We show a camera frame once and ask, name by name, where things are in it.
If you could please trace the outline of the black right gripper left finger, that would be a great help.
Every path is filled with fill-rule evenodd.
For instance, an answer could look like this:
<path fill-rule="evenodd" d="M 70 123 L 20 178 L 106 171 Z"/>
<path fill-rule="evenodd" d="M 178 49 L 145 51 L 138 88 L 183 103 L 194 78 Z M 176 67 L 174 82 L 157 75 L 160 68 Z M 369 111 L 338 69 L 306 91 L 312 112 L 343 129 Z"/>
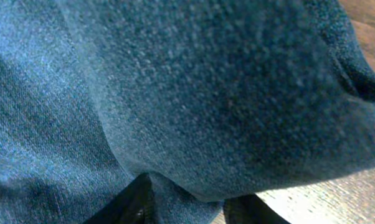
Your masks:
<path fill-rule="evenodd" d="M 151 179 L 141 174 L 83 224 L 154 224 L 154 213 Z"/>

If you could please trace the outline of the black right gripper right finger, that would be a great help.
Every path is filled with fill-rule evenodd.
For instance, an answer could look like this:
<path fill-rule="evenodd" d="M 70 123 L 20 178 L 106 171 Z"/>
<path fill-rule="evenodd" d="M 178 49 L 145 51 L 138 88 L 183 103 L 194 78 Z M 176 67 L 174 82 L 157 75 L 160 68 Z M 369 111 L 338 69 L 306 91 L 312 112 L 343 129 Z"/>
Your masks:
<path fill-rule="evenodd" d="M 290 224 L 257 195 L 245 195 L 224 201 L 227 224 Z"/>

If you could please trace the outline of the blue denim jeans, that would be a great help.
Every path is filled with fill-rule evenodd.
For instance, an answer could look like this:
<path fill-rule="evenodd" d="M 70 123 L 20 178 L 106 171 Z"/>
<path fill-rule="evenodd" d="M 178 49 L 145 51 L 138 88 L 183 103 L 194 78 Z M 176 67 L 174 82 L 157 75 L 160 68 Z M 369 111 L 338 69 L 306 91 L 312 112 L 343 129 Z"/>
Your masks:
<path fill-rule="evenodd" d="M 375 73 L 338 1 L 0 1 L 0 223 L 155 223 L 375 168 Z"/>

